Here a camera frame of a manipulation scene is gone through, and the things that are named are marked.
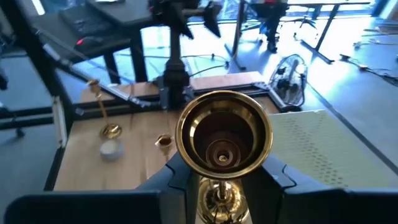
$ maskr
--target wooden board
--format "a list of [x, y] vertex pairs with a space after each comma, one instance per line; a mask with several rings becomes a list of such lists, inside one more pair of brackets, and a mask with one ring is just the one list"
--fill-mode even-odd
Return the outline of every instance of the wooden board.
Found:
[[[191, 78], [190, 84], [194, 90], [204, 88], [216, 88], [221, 86], [243, 85], [252, 82], [265, 82], [265, 79], [258, 72], [245, 72], [237, 74], [219, 75], [214, 77]], [[117, 88], [126, 95], [147, 96], [159, 94], [157, 87], [151, 83], [136, 83], [134, 85], [118, 85]], [[103, 100], [111, 100], [112, 96], [103, 93]], [[89, 89], [83, 90], [81, 94], [82, 103], [96, 101], [94, 94]]]
[[[220, 84], [215, 83], [215, 80], [228, 85], [238, 85], [237, 82], [258, 82], [262, 78], [260, 74], [257, 76], [254, 73], [224, 77], [225, 79], [198, 78], [193, 83], [196, 87], [209, 88]], [[83, 94], [83, 97], [89, 100], [90, 95]], [[268, 113], [278, 113], [269, 98], [262, 97], [256, 100]], [[103, 119], [74, 122], [54, 190], [135, 189], [165, 165], [166, 158], [154, 143], [161, 134], [174, 134], [178, 116], [178, 111], [162, 111], [109, 118], [110, 122], [118, 123], [123, 128], [120, 140], [124, 143], [125, 153], [115, 162], [106, 162], [100, 156], [103, 141], [99, 132], [104, 126]], [[177, 149], [173, 146], [169, 158], [176, 152]]]

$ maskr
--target gray floor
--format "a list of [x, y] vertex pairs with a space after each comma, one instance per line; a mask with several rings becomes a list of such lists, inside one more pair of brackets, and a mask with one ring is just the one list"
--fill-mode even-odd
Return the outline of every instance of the gray floor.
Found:
[[[371, 24], [369, 18], [345, 19], [335, 21], [330, 33], [325, 39], [323, 50], [337, 57], [339, 52], [350, 52], [353, 57], [373, 68], [391, 69], [392, 75], [398, 75], [398, 63], [396, 45], [364, 45], [354, 51], [352, 43], [361, 39], [361, 30]], [[320, 29], [324, 21], [318, 22]], [[398, 121], [395, 119], [397, 105], [394, 104], [398, 88], [393, 87], [379, 77], [370, 73], [359, 72], [354, 65], [336, 62], [327, 65], [318, 58], [313, 58], [310, 51], [305, 49], [300, 42], [292, 38], [293, 24], [286, 24], [281, 29], [282, 37], [279, 43], [279, 53], [270, 54], [266, 51], [266, 44], [259, 44], [256, 40], [256, 30], [245, 32], [240, 45], [238, 58], [247, 66], [248, 71], [260, 71], [267, 79], [279, 60], [290, 54], [299, 53], [308, 64], [311, 64], [308, 82], [316, 91], [321, 93], [333, 107], [353, 124], [364, 136], [366, 136], [377, 148], [379, 148], [390, 160], [398, 165]], [[182, 40], [183, 55], [218, 54], [227, 57], [223, 43], [231, 42], [234, 25], [221, 26], [223, 38], [214, 38], [203, 26], [192, 26], [196, 39]], [[316, 32], [304, 29], [299, 33], [306, 36], [315, 36]], [[143, 30], [145, 55], [169, 54], [167, 28], [152, 27]], [[398, 42], [398, 36], [374, 37], [382, 42]], [[129, 50], [115, 53], [118, 62], [119, 73], [125, 77], [134, 79], [131, 70]], [[102, 58], [94, 59], [97, 63], [103, 63]], [[150, 79], [160, 75], [164, 69], [166, 59], [147, 58], [147, 70]], [[195, 73], [204, 68], [220, 65], [220, 61], [211, 61], [207, 58], [186, 58], [188, 71]], [[1, 65], [9, 76], [9, 90], [0, 93], [0, 101], [13, 110], [49, 106], [50, 97], [39, 77], [35, 73], [27, 58], [4, 59]], [[93, 77], [100, 78], [109, 83], [107, 73], [88, 63], [76, 65], [88, 72]], [[234, 65], [229, 70], [217, 68], [199, 74], [199, 76], [222, 75], [235, 73]], [[77, 102], [82, 89], [86, 85], [76, 81], [64, 73], [59, 74], [72, 100]], [[306, 91], [306, 104], [304, 110], [319, 110], [325, 107]], [[25, 129], [27, 135], [20, 140], [13, 140], [14, 130], [0, 131], [0, 220], [6, 204], [13, 198], [31, 192], [40, 192], [52, 163], [52, 158], [57, 147], [53, 126], [39, 126]], [[372, 157], [375, 163], [383, 166], [376, 156], [365, 145], [358, 141], [364, 153]]]

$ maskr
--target desk leg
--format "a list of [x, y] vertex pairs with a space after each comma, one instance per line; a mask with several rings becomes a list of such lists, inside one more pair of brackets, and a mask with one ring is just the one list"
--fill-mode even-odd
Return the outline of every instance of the desk leg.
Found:
[[238, 46], [239, 46], [239, 40], [240, 36], [242, 33], [242, 23], [243, 23], [243, 18], [244, 18], [244, 5], [245, 1], [241, 0], [239, 3], [239, 11], [238, 11], [238, 18], [236, 19], [236, 29], [235, 29], [235, 38], [234, 38], [234, 43], [232, 46], [232, 49], [225, 44], [225, 49], [228, 52], [229, 56], [231, 57], [232, 60], [234, 60], [235, 65], [239, 68], [240, 71], [245, 71], [246, 67], [241, 66], [241, 64], [238, 62]]
[[139, 29], [131, 31], [130, 51], [136, 82], [148, 82], [144, 46], [142, 45], [141, 31]]
[[321, 37], [319, 38], [319, 41], [318, 41], [317, 46], [316, 46], [315, 48], [311, 47], [308, 43], [306, 43], [305, 40], [302, 40], [302, 43], [304, 44], [304, 46], [305, 46], [306, 48], [308, 48], [308, 49], [310, 49], [312, 52], [316, 53], [320, 58], [322, 58], [322, 60], [324, 60], [324, 61], [325, 61], [326, 63], [328, 63], [328, 64], [333, 63], [334, 60], [331, 60], [331, 59], [329, 59], [328, 57], [326, 57], [326, 56], [324, 56], [323, 54], [321, 54], [321, 53], [319, 52], [319, 48], [321, 47], [322, 42], [323, 42], [323, 40], [325, 39], [326, 33], [327, 33], [328, 30], [329, 30], [330, 24], [331, 24], [331, 22], [333, 21], [333, 19], [336, 17], [339, 8], [340, 8], [340, 5], [339, 5], [339, 4], [337, 4], [337, 5], [335, 5], [335, 6], [333, 7], [333, 10], [330, 12], [330, 15], [329, 15], [328, 22], [326, 23], [326, 26], [325, 26], [324, 30], [322, 31], [322, 35], [321, 35]]
[[[116, 62], [113, 57], [113, 53], [104, 54], [104, 60], [105, 60], [106, 68], [108, 70], [119, 74], [118, 68], [116, 67]], [[111, 83], [121, 84], [119, 76], [116, 76], [116, 74], [113, 74], [111, 72], [108, 72], [108, 74], [109, 74], [109, 79], [111, 80]]]

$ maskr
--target desk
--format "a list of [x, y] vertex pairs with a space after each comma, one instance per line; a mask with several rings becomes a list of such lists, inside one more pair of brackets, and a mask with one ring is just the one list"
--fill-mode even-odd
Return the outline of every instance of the desk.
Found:
[[[67, 26], [67, 24], [59, 17], [58, 13], [46, 13], [42, 16], [35, 16], [31, 20], [32, 25], [38, 30], [44, 30], [50, 35], [54, 36], [58, 42], [64, 43], [65, 47], [73, 49], [76, 42], [80, 39]], [[73, 63], [84, 61], [71, 50], [60, 46], [57, 41], [41, 35], [43, 42], [48, 43], [51, 47], [63, 58], [66, 58]], [[130, 33], [120, 31], [120, 33], [104, 37], [105, 43], [103, 45], [93, 47], [92, 49], [81, 52], [88, 58], [95, 58], [104, 55], [106, 67], [112, 71], [118, 72], [116, 62], [113, 57], [113, 52], [130, 47], [132, 52], [132, 62], [134, 65], [134, 73], [136, 74], [137, 82], [146, 82], [146, 66], [144, 63], [144, 56], [137, 54], [137, 49], [143, 49], [141, 41], [141, 33], [139, 30], [131, 30]], [[120, 84], [120, 79], [114, 75], [109, 74], [111, 83]]]
[[[218, 77], [193, 78], [194, 89], [213, 88], [226, 85], [248, 84], [264, 81], [258, 72], [240, 73]], [[120, 86], [130, 93], [130, 86]], [[134, 95], [153, 94], [156, 89], [145, 83], [133, 85]], [[90, 91], [83, 91], [82, 101], [95, 101]], [[269, 98], [257, 98], [270, 114], [278, 113]], [[54, 190], [119, 190], [135, 189], [155, 174], [166, 163], [165, 157], [155, 146], [160, 134], [174, 133], [179, 111], [148, 112], [115, 116], [111, 122], [123, 127], [121, 140], [125, 155], [116, 162], [101, 159], [99, 130], [103, 119], [76, 121], [69, 135]], [[177, 149], [174, 147], [169, 158]]]
[[[239, 37], [241, 32], [242, 32], [242, 23], [243, 23], [243, 18], [245, 18], [245, 4], [250, 4], [250, 5], [263, 5], [264, 3], [256, 3], [258, 2], [257, 0], [251, 1], [249, 3], [247, 3], [245, 0], [241, 0], [240, 4], [239, 4], [239, 14], [238, 14], [238, 20], [236, 23], [236, 30], [235, 30], [235, 38], [234, 38], [234, 42], [233, 42], [233, 47], [232, 49], [230, 49], [227, 45], [225, 45], [227, 51], [229, 52], [229, 54], [231, 56], [236, 56], [237, 52], [238, 52], [238, 44], [239, 44]], [[328, 22], [326, 23], [326, 26], [324, 28], [324, 30], [322, 31], [322, 34], [318, 40], [318, 43], [315, 47], [312, 47], [311, 45], [309, 45], [305, 40], [302, 40], [302, 43], [304, 46], [306, 46], [306, 48], [310, 49], [313, 53], [317, 54], [320, 58], [322, 58], [322, 60], [324, 60], [326, 63], [332, 63], [334, 62], [334, 60], [329, 59], [328, 57], [324, 56], [322, 53], [319, 52], [319, 49], [322, 45], [323, 40], [325, 39], [326, 33], [329, 30], [330, 24], [332, 22], [332, 20], [336, 17], [337, 12], [340, 8], [340, 6], [342, 5], [350, 5], [350, 4], [370, 4], [369, 0], [336, 0], [336, 1], [319, 1], [319, 0], [289, 0], [287, 2], [288, 6], [302, 6], [302, 7], [317, 7], [317, 6], [325, 6], [325, 5], [333, 5], [333, 9], [330, 12], [329, 15], [329, 19]], [[240, 66], [239, 62], [237, 62], [237, 66], [239, 68], [244, 68], [242, 66]]]

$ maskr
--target electric fan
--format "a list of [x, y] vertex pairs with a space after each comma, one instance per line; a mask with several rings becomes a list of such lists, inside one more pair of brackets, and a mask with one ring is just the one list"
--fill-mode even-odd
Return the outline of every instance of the electric fan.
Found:
[[269, 86], [279, 95], [291, 111], [301, 111], [308, 67], [297, 54], [283, 58], [269, 80]]

